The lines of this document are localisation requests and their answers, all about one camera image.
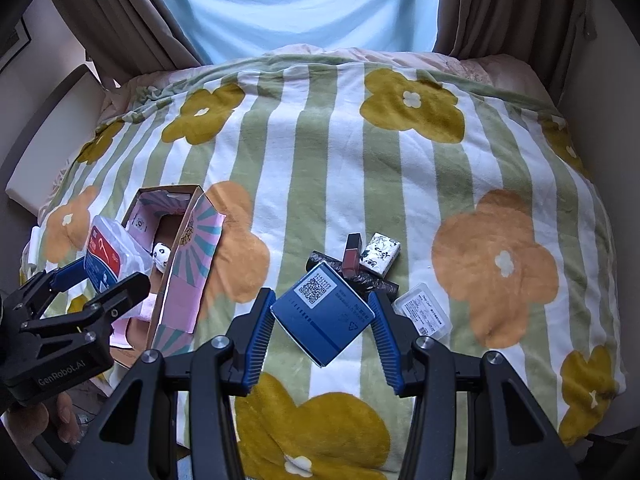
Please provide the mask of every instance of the human hand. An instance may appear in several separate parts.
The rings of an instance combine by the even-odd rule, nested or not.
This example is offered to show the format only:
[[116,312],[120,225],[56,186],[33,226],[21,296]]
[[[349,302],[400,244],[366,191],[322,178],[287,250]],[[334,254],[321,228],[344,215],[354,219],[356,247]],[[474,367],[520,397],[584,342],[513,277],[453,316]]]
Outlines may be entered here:
[[[56,415],[52,417],[58,425],[58,437],[62,442],[76,444],[80,437],[80,428],[76,422],[73,403],[69,394],[58,395],[55,403]],[[14,444],[20,450],[31,467],[48,473],[49,465],[35,449],[34,439],[49,424],[49,412],[43,403],[34,406],[12,408],[6,413],[6,429]]]

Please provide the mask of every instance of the yellow flower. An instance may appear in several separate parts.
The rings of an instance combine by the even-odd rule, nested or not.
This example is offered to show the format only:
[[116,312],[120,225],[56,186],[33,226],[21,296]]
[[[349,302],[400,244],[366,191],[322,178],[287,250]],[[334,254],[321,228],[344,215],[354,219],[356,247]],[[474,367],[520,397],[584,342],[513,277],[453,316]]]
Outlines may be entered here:
[[236,83],[227,83],[213,92],[201,88],[187,97],[180,115],[162,131],[164,142],[184,137],[189,144],[201,144],[220,133],[222,126],[244,99]]
[[98,189],[87,186],[82,193],[55,209],[44,229],[44,255],[52,264],[62,263],[69,251],[81,251],[89,235],[89,206]]
[[566,446],[587,435],[607,411],[616,395],[611,357],[602,345],[591,351],[588,361],[573,350],[562,363],[562,398],[569,405],[558,433]]
[[73,314],[74,312],[82,312],[82,307],[84,304],[89,301],[89,298],[84,294],[80,294],[80,296],[76,296],[69,303],[69,308],[66,310],[67,314]]
[[560,127],[551,116],[540,116],[540,126],[542,127],[542,133],[545,136],[546,142],[554,153],[574,168],[575,171],[588,178],[589,175],[582,164],[582,160],[577,153],[575,153],[566,123]]
[[360,114],[385,130],[414,129],[427,139],[454,144],[465,135],[465,120],[456,108],[458,98],[433,81],[410,81],[401,73],[379,68],[367,74],[371,92]]
[[296,406],[282,384],[262,373],[236,397],[238,448],[246,476],[264,480],[384,480],[389,454],[384,422],[350,394],[322,394]]
[[536,243],[530,213],[511,191],[494,189],[475,211],[447,218],[431,256],[442,288],[468,301],[471,329],[488,348],[520,341],[529,303],[549,303],[558,294],[556,262]]
[[76,158],[76,162],[86,162],[87,164],[93,164],[96,160],[98,160],[101,156],[103,156],[111,143],[113,142],[113,137],[117,135],[117,133],[124,126],[124,121],[118,119],[113,123],[109,124],[105,129],[103,129],[99,134],[96,135],[95,139],[91,142],[86,143],[82,150],[80,150],[80,155]]

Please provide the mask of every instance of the screw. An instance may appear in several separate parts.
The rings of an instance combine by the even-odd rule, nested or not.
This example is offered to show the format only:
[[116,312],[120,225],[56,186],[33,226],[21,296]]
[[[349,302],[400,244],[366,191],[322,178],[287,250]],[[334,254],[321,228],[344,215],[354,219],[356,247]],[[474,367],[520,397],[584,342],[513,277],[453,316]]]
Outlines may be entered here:
[[144,352],[142,352],[142,355],[140,356],[140,358],[142,359],[143,363],[153,363],[154,361],[156,361],[158,359],[158,357],[160,356],[160,352],[158,350],[145,350]]
[[491,350],[486,353],[486,360],[489,361],[492,365],[499,365],[504,361],[504,357],[500,352],[496,352]]
[[211,340],[213,348],[226,348],[231,341],[226,335],[217,335]]
[[418,339],[415,340],[415,344],[418,345],[423,350],[427,350],[434,345],[435,341],[425,335],[421,335]]

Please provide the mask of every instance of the plastic container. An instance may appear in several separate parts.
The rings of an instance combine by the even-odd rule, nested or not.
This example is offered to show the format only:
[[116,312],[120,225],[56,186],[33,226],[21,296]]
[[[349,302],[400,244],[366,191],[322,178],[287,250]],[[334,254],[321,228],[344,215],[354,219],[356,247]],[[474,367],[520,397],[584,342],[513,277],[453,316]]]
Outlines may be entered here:
[[89,233],[84,270],[97,292],[103,292],[134,272],[151,275],[151,254],[115,220],[97,215]]
[[441,339],[451,332],[451,322],[425,283],[418,283],[394,301],[394,311],[413,321],[420,335]]

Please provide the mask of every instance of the picture frame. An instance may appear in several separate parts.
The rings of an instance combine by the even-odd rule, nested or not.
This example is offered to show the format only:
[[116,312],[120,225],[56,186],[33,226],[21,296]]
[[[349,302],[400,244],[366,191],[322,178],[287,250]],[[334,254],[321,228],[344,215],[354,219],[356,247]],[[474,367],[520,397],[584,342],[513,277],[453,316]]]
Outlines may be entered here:
[[24,23],[24,19],[20,18],[13,33],[4,44],[0,44],[0,73],[30,42],[31,36],[27,26]]

